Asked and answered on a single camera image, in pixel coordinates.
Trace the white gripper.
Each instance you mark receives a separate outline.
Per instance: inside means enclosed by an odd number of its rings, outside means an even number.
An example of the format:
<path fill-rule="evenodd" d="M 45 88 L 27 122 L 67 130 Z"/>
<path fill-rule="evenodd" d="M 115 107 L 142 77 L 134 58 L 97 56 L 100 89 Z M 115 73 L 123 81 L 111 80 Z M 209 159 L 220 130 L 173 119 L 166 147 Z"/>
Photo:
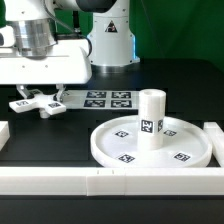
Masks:
<path fill-rule="evenodd" d="M 88 53 L 86 40 L 59 40 L 44 58 L 22 57 L 16 48 L 0 48 L 0 84 L 18 84 L 24 99 L 34 97 L 26 85 L 57 84 L 53 99 L 62 102 L 64 84 L 84 84 L 91 78 Z"/>

